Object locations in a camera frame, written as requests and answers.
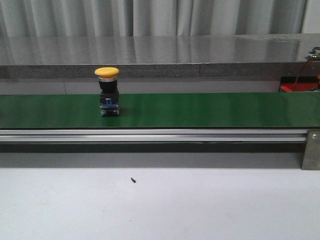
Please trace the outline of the aluminium conveyor rail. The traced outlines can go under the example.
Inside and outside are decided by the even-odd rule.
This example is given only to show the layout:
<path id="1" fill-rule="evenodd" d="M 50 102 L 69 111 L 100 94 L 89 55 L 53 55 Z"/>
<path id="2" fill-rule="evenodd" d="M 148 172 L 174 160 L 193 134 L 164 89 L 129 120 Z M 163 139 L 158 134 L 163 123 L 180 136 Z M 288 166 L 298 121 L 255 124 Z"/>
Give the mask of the aluminium conveyor rail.
<path id="1" fill-rule="evenodd" d="M 27 129 L 1 130 L 2 143 L 304 142 L 307 129 Z"/>

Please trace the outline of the small green circuit board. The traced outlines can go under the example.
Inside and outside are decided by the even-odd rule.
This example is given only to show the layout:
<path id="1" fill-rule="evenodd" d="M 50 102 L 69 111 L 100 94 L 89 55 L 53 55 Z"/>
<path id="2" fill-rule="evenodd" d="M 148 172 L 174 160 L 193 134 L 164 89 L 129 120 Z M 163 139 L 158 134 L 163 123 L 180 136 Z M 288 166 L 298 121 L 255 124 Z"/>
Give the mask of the small green circuit board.
<path id="1" fill-rule="evenodd" d="M 320 59 L 320 47 L 314 47 L 311 51 L 306 55 L 308 60 L 319 60 Z"/>

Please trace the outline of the red bin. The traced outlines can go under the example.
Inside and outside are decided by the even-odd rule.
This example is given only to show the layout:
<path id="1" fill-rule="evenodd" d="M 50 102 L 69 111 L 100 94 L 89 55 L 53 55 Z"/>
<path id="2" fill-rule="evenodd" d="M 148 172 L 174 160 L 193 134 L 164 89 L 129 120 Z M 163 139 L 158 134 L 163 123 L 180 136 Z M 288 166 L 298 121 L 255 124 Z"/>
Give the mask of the red bin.
<path id="1" fill-rule="evenodd" d="M 310 92 L 318 90 L 319 80 L 316 76 L 299 77 L 295 83 L 295 77 L 282 77 L 280 79 L 280 92 Z"/>

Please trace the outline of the green conveyor belt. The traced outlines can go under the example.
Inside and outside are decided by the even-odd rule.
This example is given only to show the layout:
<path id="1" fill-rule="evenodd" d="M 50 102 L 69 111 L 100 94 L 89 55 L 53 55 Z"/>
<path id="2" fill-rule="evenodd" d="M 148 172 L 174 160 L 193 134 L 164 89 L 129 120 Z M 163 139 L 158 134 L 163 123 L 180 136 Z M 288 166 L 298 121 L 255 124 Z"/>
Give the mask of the green conveyor belt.
<path id="1" fill-rule="evenodd" d="M 3 129 L 318 128 L 317 92 L 121 94 L 101 116 L 97 94 L 2 95 Z"/>

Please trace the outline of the grey stone shelf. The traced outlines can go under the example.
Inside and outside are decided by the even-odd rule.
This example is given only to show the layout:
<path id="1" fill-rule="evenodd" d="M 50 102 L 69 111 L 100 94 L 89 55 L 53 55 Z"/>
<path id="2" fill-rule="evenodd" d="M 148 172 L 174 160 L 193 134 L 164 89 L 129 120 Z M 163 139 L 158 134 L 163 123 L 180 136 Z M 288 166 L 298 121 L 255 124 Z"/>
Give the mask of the grey stone shelf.
<path id="1" fill-rule="evenodd" d="M 319 44 L 316 33 L 3 37 L 0 77 L 84 79 L 100 67 L 118 68 L 121 78 L 316 76 L 318 61 L 303 64 Z"/>

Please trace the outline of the metal conveyor support bracket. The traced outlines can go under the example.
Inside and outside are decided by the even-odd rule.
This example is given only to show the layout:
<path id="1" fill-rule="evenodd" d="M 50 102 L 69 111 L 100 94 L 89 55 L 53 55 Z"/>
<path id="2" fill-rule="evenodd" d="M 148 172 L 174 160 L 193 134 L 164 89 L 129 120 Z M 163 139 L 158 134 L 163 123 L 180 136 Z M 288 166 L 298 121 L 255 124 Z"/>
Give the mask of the metal conveyor support bracket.
<path id="1" fill-rule="evenodd" d="M 319 170 L 320 169 L 320 131 L 308 131 L 306 146 L 302 161 L 302 170 Z"/>

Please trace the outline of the grey curtain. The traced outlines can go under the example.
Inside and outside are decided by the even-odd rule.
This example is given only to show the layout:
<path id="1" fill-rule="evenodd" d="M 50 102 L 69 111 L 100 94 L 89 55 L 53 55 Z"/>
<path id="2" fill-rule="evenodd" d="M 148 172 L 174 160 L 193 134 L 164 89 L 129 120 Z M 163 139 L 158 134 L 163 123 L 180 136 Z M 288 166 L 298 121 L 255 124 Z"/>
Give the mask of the grey curtain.
<path id="1" fill-rule="evenodd" d="M 320 31 L 317 0 L 3 0 L 3 37 L 300 34 Z"/>

